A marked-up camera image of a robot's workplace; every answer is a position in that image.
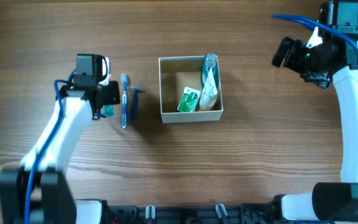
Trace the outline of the red green toothpaste tube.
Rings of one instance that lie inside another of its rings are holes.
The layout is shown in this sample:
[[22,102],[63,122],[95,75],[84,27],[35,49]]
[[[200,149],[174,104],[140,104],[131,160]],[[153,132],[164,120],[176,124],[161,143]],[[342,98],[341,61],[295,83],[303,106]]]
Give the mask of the red green toothpaste tube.
[[104,105],[103,115],[105,115],[106,117],[114,116],[113,105]]

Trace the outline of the blue white toothbrush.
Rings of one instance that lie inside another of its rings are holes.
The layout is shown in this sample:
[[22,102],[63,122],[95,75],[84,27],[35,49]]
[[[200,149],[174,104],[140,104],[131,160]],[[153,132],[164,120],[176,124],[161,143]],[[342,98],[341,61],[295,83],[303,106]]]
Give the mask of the blue white toothbrush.
[[123,84],[123,93],[122,93],[122,119],[121,124],[124,129],[127,126],[127,75],[121,73],[121,82]]

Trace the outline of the blue disposable razor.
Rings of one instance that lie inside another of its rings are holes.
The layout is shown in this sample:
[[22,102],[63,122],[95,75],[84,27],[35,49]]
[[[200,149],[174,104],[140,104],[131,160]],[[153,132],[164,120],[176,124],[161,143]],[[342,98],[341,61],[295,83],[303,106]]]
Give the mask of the blue disposable razor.
[[145,90],[138,86],[131,86],[131,89],[134,90],[134,96],[133,96],[130,119],[135,120],[136,113],[137,113],[137,105],[138,105],[138,101],[139,101],[139,93],[144,93]]

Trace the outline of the teal mouthwash bottle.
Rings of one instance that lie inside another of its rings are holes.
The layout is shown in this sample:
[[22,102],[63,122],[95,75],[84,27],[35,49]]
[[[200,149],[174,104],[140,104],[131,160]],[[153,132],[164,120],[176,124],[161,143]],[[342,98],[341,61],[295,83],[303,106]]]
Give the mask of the teal mouthwash bottle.
[[214,53],[210,53],[204,57],[203,68],[201,72],[201,87],[204,88],[204,84],[209,74],[209,70],[212,70],[214,81],[216,86],[219,86],[219,71],[218,71],[218,56]]

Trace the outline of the green white soap box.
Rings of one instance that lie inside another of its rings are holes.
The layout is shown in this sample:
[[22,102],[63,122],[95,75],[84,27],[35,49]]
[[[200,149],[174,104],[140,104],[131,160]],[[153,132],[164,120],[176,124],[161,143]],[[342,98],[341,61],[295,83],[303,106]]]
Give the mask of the green white soap box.
[[177,110],[182,113],[195,112],[200,96],[201,91],[186,86]]

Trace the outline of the white cream tube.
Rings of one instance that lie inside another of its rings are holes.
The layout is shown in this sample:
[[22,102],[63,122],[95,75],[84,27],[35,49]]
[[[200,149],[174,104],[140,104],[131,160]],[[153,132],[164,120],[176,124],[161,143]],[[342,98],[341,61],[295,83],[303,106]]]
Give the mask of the white cream tube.
[[204,82],[203,91],[200,97],[200,110],[212,110],[218,97],[218,90],[213,77],[213,69],[210,68],[208,76]]

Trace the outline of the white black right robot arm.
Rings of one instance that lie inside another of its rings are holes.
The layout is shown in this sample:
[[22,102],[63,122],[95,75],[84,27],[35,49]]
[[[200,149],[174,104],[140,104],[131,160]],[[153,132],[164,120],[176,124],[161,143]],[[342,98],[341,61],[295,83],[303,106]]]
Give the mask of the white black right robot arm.
[[328,1],[318,20],[285,15],[312,31],[309,41],[282,39],[272,64],[286,67],[307,83],[334,87],[342,129],[342,167],[339,182],[319,182],[298,195],[277,195],[268,222],[358,222],[358,2]]

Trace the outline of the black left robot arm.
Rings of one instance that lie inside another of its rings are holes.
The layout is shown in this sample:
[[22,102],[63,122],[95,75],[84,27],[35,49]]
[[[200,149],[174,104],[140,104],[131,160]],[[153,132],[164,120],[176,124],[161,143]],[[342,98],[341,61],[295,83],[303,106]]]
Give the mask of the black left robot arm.
[[75,146],[102,108],[118,105],[108,57],[78,54],[66,80],[55,80],[55,109],[32,149],[15,169],[0,172],[3,223],[113,223],[107,201],[74,199],[65,174]]

